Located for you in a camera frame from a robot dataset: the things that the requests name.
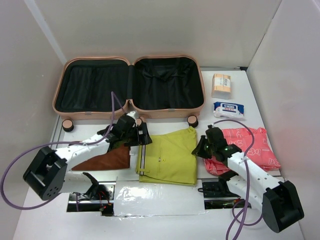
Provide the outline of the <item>brown towel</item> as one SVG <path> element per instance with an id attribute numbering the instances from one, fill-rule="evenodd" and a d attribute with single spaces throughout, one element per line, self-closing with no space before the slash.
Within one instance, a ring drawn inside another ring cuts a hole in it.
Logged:
<path id="1" fill-rule="evenodd" d="M 130 168 L 130 148 L 121 145 L 103 155 L 97 155 L 72 168 L 73 171 L 110 171 Z"/>

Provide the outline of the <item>yellow-green shorts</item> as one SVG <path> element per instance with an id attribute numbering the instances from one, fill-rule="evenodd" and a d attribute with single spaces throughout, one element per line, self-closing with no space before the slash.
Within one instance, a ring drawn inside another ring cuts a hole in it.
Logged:
<path id="1" fill-rule="evenodd" d="M 162 135 L 152 135 L 152 143 L 138 150 L 135 171 L 143 183 L 195 186 L 197 159 L 192 151 L 197 146 L 193 127 Z"/>

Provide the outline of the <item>blue white wet wipes pack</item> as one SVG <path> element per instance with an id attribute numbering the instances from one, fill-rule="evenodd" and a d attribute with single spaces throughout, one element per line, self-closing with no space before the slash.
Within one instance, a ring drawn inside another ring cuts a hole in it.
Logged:
<path id="1" fill-rule="evenodd" d="M 216 118 L 243 120 L 245 107 L 242 104 L 216 101 L 213 103 L 213 114 Z"/>

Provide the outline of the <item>pink patterned garment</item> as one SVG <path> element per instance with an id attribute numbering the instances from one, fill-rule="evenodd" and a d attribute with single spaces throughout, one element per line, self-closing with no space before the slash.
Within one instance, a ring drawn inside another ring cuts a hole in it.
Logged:
<path id="1" fill-rule="evenodd" d="M 222 132 L 229 145 L 235 144 L 242 151 L 250 146 L 252 138 L 254 138 L 254 144 L 246 156 L 266 172 L 281 168 L 275 154 L 269 147 L 265 128 L 250 128 L 249 130 L 246 128 L 228 128 L 223 129 Z"/>

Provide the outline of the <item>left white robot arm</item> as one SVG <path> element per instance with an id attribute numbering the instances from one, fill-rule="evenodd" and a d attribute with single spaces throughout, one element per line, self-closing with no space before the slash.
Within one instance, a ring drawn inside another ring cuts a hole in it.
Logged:
<path id="1" fill-rule="evenodd" d="M 147 124 L 137 123 L 134 116 L 124 114 L 116 123 L 84 141 L 57 149 L 42 147 L 25 171 L 23 180 L 43 201 L 53 200 L 60 193 L 79 193 L 92 200 L 103 187 L 90 173 L 72 172 L 72 168 L 119 145 L 131 147 L 151 143 Z"/>

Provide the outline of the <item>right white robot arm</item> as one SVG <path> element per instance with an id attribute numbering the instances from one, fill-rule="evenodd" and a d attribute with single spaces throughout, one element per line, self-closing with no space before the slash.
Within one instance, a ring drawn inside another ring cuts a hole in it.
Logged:
<path id="1" fill-rule="evenodd" d="M 229 168 L 219 177 L 220 194 L 230 196 L 233 193 L 247 198 L 273 232 L 279 233 L 304 218 L 295 185 L 273 177 L 245 156 L 241 148 L 228 144 L 220 128 L 209 125 L 192 154 L 214 157 Z"/>

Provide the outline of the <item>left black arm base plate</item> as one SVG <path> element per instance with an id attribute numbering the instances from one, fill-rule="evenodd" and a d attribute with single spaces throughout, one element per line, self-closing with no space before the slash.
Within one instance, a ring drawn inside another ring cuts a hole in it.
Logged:
<path id="1" fill-rule="evenodd" d="M 81 173 L 88 188 L 83 192 L 71 192 L 66 211 L 68 213 L 99 212 L 101 216 L 114 215 L 115 182 L 98 181 L 88 172 Z"/>

